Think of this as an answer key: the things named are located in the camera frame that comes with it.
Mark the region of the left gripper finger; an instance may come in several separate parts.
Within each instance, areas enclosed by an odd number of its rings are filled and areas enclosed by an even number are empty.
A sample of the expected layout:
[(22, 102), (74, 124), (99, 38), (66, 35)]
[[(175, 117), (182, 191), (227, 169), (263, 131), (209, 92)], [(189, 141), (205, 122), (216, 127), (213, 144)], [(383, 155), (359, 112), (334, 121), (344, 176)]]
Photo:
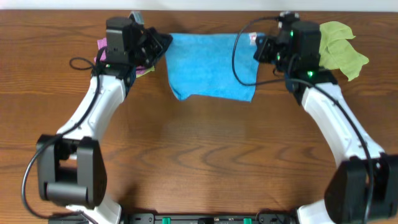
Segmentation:
[(154, 27), (152, 28), (152, 34), (160, 45), (160, 49), (165, 52), (172, 43), (173, 37), (170, 34), (159, 33)]
[(163, 56), (165, 50), (145, 50), (143, 51), (144, 59), (142, 65), (146, 68), (153, 67)]

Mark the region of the blue microfiber cloth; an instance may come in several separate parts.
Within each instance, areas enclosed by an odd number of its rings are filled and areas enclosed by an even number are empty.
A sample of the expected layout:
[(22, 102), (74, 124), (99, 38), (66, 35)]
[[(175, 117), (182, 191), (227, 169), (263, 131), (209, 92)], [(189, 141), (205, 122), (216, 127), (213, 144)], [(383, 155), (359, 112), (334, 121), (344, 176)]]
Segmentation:
[(175, 97), (193, 95), (252, 101), (259, 62), (253, 56), (254, 39), (261, 33), (244, 33), (233, 52), (236, 34), (172, 33), (166, 51), (167, 75)]

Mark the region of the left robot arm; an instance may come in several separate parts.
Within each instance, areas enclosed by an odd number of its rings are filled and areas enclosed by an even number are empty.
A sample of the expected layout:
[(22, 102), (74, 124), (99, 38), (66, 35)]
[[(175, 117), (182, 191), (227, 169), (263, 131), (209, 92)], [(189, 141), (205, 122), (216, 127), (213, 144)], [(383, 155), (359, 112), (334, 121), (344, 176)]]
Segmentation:
[(154, 66), (172, 40), (153, 27), (107, 29), (106, 45), (87, 68), (85, 97), (55, 135), (39, 137), (30, 162), (37, 165), (40, 198), (69, 210), (48, 216), (49, 221), (120, 223), (122, 207), (106, 194), (100, 141), (134, 84), (136, 68)]

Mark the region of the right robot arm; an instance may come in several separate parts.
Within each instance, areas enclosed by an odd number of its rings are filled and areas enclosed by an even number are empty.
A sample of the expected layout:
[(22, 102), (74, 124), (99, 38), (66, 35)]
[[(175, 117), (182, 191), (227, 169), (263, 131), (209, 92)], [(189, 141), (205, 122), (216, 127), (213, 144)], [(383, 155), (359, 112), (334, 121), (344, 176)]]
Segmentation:
[(297, 210), (298, 223), (366, 223), (397, 215), (397, 156), (364, 130), (333, 74), (320, 66), (320, 26), (278, 17), (279, 33), (257, 39), (255, 59), (284, 74), (287, 90), (312, 117), (337, 170), (324, 197)]

